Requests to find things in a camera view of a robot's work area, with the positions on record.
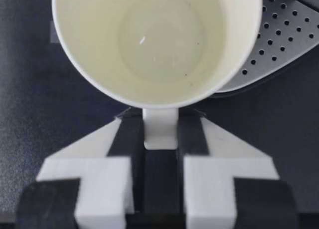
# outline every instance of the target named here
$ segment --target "cup handle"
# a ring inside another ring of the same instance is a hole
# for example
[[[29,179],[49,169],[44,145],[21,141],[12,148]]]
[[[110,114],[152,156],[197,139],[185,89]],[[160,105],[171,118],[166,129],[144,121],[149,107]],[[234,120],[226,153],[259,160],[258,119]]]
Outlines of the cup handle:
[[[178,108],[143,109],[144,146],[148,150],[174,150],[178,147]]]

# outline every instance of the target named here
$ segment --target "perforated metal tray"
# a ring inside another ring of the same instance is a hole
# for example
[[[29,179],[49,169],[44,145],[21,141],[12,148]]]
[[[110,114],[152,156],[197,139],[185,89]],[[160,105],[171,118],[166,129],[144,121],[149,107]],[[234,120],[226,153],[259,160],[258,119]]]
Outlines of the perforated metal tray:
[[[237,75],[219,93],[248,86],[319,44],[319,13],[297,0],[264,0],[255,47]]]

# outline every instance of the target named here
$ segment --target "cup rim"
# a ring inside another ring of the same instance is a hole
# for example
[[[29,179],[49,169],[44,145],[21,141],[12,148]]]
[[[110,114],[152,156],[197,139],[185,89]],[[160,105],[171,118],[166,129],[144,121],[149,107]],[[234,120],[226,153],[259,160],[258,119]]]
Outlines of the cup rim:
[[[263,0],[257,0],[258,4],[262,6]],[[255,45],[255,38],[257,37],[257,34],[260,29],[260,23],[262,19],[262,9],[260,9],[260,13],[258,14],[258,20],[256,20],[254,25],[254,34],[253,37],[251,37],[251,41],[249,42],[249,46],[246,48],[246,50],[242,53],[240,60],[234,65],[233,70],[231,70],[225,77],[223,77],[222,80],[219,81],[215,86],[213,86],[210,90],[207,90],[199,95],[196,95],[195,97],[192,97],[188,100],[183,100],[175,103],[168,103],[168,104],[152,104],[152,103],[141,103],[136,101],[131,101],[129,99],[126,99],[125,97],[122,97],[121,95],[118,95],[116,93],[113,93],[112,91],[106,89],[105,87],[101,86],[98,82],[96,82],[91,76],[89,76],[85,70],[80,66],[80,64],[77,62],[77,60],[72,56],[68,46],[66,45],[59,25],[59,16],[56,11],[56,0],[52,0],[52,14],[53,14],[53,22],[56,28],[56,33],[58,35],[60,44],[68,56],[71,63],[74,65],[74,67],[77,69],[77,71],[95,88],[97,88],[102,93],[106,94],[107,96],[130,106],[137,107],[137,108],[146,108],[146,109],[171,109],[171,108],[181,108],[185,107],[194,103],[197,103],[212,94],[214,94],[216,91],[218,91],[220,88],[222,88],[227,82],[229,82],[235,74],[240,70],[242,65],[246,62],[248,56],[250,55],[254,45]]]

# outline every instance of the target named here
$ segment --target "white plastic part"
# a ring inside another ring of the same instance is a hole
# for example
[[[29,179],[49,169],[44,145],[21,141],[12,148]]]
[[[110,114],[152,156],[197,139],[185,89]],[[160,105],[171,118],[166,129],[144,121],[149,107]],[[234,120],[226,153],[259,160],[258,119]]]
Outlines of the white plastic part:
[[[124,229],[134,212],[131,162],[126,157],[46,159],[37,181],[80,178],[75,219],[80,229]]]
[[[178,147],[178,109],[143,109],[144,145],[146,149],[173,150]]]
[[[234,228],[237,218],[234,177],[279,178],[269,157],[184,158],[184,201],[188,229]]]
[[[48,158],[104,158],[106,157],[122,120],[113,122],[90,133]]]

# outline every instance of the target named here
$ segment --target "dark table surface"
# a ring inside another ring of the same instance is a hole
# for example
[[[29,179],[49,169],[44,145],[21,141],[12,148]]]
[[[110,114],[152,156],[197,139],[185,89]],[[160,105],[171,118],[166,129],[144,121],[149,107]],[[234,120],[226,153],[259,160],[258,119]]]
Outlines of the dark table surface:
[[[0,215],[13,215],[43,159],[127,108],[50,44],[50,0],[0,0]],[[277,77],[196,105],[271,155],[301,212],[319,212],[319,47]]]

